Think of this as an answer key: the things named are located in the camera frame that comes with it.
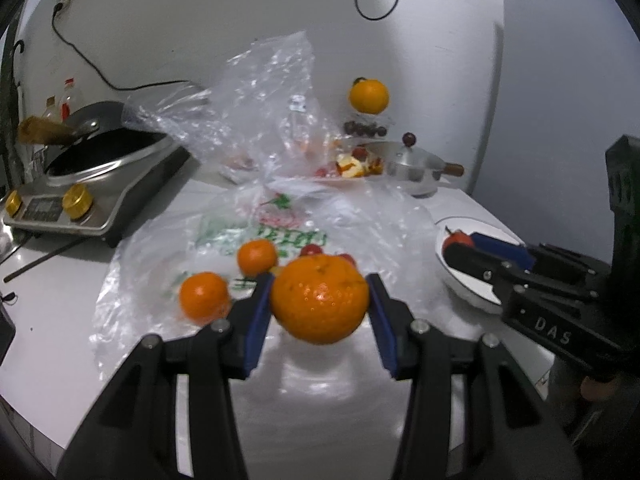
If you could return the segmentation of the orange mandarin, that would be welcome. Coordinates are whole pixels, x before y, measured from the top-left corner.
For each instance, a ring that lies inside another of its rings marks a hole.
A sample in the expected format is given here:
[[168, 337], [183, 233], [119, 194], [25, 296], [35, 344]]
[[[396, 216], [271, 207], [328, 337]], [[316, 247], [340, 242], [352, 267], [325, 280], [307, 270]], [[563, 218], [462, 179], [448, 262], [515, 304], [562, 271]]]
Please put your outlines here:
[[225, 318], [232, 307], [227, 282], [213, 272], [194, 274], [184, 280], [179, 302], [183, 314], [198, 325]]
[[288, 263], [274, 279], [270, 307], [292, 337], [308, 344], [335, 344], [362, 323], [369, 305], [369, 285], [341, 256], [303, 256]]
[[236, 253], [236, 262], [241, 273], [246, 278], [256, 278], [257, 275], [269, 272], [279, 263], [276, 246], [270, 240], [250, 240], [243, 244]]

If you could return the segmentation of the red tomato front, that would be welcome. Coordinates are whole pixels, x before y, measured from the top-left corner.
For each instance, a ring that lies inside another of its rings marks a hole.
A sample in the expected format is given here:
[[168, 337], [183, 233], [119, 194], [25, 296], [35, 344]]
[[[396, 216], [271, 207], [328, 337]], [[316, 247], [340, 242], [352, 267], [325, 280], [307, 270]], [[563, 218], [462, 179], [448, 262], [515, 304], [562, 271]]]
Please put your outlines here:
[[442, 252], [445, 252], [445, 250], [451, 245], [463, 245], [468, 247], [475, 246], [472, 237], [461, 230], [453, 231], [446, 226], [445, 233], [446, 237], [442, 242]]

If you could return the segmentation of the red tomato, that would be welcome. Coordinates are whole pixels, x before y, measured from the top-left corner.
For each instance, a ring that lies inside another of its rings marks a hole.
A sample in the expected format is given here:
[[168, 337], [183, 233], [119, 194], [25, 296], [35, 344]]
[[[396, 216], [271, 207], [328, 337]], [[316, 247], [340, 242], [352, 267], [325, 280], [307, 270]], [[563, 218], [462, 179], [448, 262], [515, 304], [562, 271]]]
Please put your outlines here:
[[323, 252], [323, 249], [321, 246], [317, 244], [307, 244], [300, 250], [299, 255], [301, 257], [314, 256], [314, 255], [321, 255], [322, 252]]
[[356, 260], [354, 258], [352, 258], [351, 255], [344, 254], [344, 252], [343, 252], [342, 254], [338, 254], [338, 256], [340, 256], [341, 258], [345, 259], [346, 261], [348, 261], [353, 266], [357, 266]]
[[445, 252], [445, 250], [451, 245], [463, 245], [468, 247], [475, 246], [472, 237], [461, 230], [453, 231], [446, 226], [445, 233], [446, 237], [442, 242], [442, 252]]

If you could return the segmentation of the white plate black rim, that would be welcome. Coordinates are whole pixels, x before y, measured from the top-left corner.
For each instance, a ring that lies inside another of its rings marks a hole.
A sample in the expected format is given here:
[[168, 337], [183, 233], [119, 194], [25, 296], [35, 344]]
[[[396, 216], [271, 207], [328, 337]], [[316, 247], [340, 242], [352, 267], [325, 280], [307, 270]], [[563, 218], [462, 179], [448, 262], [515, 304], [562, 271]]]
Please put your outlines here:
[[475, 246], [451, 245], [442, 252], [445, 228], [448, 226], [453, 231], [461, 230], [469, 236], [474, 232], [486, 234], [514, 244], [523, 244], [523, 241], [504, 226], [494, 226], [471, 217], [447, 217], [438, 220], [435, 226], [435, 256], [440, 265], [439, 276], [442, 281], [472, 307], [500, 315], [502, 305], [494, 293], [500, 259]]

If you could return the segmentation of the printed flat plastic bag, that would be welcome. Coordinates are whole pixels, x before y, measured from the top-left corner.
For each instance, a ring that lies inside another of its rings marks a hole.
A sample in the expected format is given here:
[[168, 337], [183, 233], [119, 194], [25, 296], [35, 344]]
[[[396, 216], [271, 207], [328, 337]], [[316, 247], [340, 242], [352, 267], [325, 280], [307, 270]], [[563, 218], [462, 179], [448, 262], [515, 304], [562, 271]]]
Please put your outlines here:
[[258, 238], [276, 246], [280, 264], [309, 244], [349, 254], [360, 273], [378, 274], [390, 296], [425, 314], [435, 296], [435, 234], [420, 200], [385, 183], [284, 179], [171, 207], [121, 242], [108, 267], [89, 337], [100, 378], [107, 380], [146, 333], [174, 339], [195, 332], [178, 299], [190, 276], [213, 272], [232, 299], [250, 296], [255, 282], [243, 276], [236, 253]]

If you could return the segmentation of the red tomato right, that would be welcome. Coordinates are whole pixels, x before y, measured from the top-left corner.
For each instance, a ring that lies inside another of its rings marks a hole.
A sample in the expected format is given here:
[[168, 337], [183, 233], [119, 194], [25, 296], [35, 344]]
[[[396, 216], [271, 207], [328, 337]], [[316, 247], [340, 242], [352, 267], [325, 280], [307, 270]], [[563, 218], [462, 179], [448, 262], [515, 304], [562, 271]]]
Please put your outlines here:
[[346, 261], [348, 261], [353, 266], [357, 266], [356, 260], [354, 258], [352, 258], [351, 255], [344, 254], [344, 252], [343, 252], [342, 254], [338, 254], [338, 256], [340, 256], [341, 258], [345, 259]]

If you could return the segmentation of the red tomato back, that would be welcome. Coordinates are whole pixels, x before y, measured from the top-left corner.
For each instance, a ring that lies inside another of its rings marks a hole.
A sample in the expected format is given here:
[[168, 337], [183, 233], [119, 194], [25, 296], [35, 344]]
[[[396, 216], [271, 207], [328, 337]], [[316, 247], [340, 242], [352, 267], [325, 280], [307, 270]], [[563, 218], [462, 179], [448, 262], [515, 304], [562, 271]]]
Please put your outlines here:
[[322, 252], [323, 252], [323, 249], [321, 246], [317, 244], [307, 244], [300, 250], [299, 255], [301, 257], [314, 256], [314, 255], [321, 255]]

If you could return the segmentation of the steel saucepan with lid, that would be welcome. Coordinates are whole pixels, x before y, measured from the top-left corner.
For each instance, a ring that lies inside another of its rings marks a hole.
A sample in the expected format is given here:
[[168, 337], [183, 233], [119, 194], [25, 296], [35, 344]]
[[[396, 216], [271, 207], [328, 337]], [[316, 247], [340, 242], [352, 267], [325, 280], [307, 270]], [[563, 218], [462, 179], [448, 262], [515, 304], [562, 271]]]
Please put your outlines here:
[[411, 132], [406, 132], [400, 141], [373, 141], [363, 147], [382, 160], [383, 176], [414, 197], [432, 196], [442, 176], [461, 178], [465, 172], [462, 165], [445, 162], [419, 148]]

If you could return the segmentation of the dark chopstick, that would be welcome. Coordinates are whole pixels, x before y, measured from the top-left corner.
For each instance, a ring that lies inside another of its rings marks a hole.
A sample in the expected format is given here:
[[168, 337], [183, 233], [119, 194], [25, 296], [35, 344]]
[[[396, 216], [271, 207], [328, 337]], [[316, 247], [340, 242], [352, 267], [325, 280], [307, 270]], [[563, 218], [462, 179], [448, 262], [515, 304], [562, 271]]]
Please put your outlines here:
[[40, 266], [40, 264], [43, 264], [49, 260], [51, 260], [54, 257], [63, 255], [64, 252], [68, 252], [69, 250], [71, 250], [72, 248], [75, 248], [79, 245], [81, 245], [82, 243], [85, 243], [88, 240], [88, 237], [81, 237], [78, 238], [77, 240], [72, 240], [71, 242], [56, 248], [55, 250], [52, 250], [52, 252], [48, 252], [47, 254], [45, 254], [44, 256], [41, 256], [39, 258], [37, 258], [36, 260], [25, 264], [24, 266], [22, 266], [21, 268], [17, 269], [16, 271], [6, 275], [3, 278], [3, 283], [9, 283], [10, 281], [15, 280], [16, 278], [19, 278], [20, 276], [22, 276], [23, 274], [25, 274], [26, 272], [35, 269], [37, 266]]

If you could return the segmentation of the steel induction cooker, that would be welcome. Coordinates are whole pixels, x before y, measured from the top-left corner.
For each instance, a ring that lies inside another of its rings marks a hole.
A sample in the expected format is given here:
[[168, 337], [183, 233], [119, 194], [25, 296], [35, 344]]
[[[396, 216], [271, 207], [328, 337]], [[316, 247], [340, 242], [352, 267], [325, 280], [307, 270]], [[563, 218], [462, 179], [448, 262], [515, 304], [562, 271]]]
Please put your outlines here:
[[14, 190], [1, 218], [27, 232], [94, 237], [115, 246], [189, 158], [163, 133], [99, 133], [66, 148], [43, 176]]

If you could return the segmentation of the orange peel pieces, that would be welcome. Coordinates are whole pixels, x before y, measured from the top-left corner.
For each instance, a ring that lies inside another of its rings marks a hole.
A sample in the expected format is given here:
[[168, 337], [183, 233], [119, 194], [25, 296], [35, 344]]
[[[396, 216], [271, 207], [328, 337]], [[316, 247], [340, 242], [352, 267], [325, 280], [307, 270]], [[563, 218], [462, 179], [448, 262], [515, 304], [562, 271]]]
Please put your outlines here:
[[383, 159], [363, 146], [353, 148], [350, 153], [339, 154], [335, 166], [342, 178], [365, 178], [384, 174]]

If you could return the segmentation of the dark grapes on stand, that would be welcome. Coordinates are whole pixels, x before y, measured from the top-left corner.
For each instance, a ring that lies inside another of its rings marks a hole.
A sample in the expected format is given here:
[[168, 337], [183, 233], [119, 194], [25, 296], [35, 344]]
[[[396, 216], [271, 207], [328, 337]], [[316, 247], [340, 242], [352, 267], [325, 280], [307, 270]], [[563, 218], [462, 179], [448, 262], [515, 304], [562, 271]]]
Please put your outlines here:
[[348, 136], [366, 136], [367, 138], [384, 138], [388, 129], [379, 125], [377, 122], [356, 122], [356, 120], [348, 120], [343, 124], [344, 133]]

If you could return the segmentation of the large orange on stand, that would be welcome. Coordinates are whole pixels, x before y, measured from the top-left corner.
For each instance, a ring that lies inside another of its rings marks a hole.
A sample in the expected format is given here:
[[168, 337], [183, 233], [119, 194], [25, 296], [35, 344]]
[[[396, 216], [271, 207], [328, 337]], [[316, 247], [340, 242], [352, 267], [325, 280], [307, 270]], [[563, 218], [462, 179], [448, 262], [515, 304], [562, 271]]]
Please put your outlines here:
[[390, 104], [390, 92], [376, 79], [357, 78], [348, 94], [349, 104], [362, 114], [378, 115]]

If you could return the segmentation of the crumpled clear plastic bag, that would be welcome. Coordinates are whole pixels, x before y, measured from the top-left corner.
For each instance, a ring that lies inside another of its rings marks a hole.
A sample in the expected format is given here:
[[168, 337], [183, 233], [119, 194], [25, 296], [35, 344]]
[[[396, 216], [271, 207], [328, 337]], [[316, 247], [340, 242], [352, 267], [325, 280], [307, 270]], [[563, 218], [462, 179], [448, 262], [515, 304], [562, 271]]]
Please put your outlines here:
[[122, 123], [167, 134], [202, 170], [234, 183], [330, 174], [342, 134], [314, 96], [313, 70], [304, 32], [257, 41], [209, 88], [183, 82], [133, 94]]

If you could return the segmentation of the red capped sauce bottle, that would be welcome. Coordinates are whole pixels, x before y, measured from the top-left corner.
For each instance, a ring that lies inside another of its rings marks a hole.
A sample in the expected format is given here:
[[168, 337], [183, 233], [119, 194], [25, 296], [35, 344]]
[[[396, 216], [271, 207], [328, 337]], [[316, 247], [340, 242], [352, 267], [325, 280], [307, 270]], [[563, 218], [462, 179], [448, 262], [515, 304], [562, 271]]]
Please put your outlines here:
[[65, 81], [62, 98], [58, 103], [60, 107], [60, 116], [63, 122], [70, 117], [78, 107], [78, 91], [75, 86], [75, 79], [68, 78]]

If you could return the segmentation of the clear bottle brown cap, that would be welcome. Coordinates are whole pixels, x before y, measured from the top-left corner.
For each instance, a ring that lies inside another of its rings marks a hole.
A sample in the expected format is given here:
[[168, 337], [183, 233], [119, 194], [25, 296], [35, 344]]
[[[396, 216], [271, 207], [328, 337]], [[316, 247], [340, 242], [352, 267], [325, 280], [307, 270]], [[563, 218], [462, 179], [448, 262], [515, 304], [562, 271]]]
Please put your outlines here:
[[49, 96], [46, 102], [46, 109], [42, 114], [43, 119], [50, 120], [50, 122], [62, 122], [60, 109], [56, 102], [55, 96]]

